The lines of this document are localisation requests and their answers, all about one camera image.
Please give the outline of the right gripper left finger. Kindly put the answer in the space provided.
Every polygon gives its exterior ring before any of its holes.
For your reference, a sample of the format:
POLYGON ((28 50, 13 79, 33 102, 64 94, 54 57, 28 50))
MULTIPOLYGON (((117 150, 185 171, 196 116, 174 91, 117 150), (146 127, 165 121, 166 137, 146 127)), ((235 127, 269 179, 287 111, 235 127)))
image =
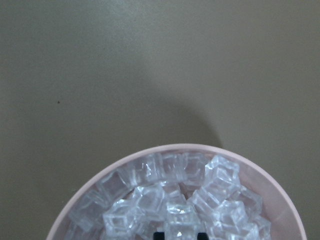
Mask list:
POLYGON ((153 233, 153 240, 165 240, 165 233, 164 232, 154 232, 153 233))

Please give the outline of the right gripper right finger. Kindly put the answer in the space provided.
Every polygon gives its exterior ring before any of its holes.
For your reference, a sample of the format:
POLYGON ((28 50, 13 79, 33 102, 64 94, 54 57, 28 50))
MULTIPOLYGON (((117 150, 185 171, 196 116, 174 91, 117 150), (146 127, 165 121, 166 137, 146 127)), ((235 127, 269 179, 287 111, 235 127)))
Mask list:
POLYGON ((209 237, 208 237, 207 233, 199 232, 197 234, 197 240, 209 240, 209 237))

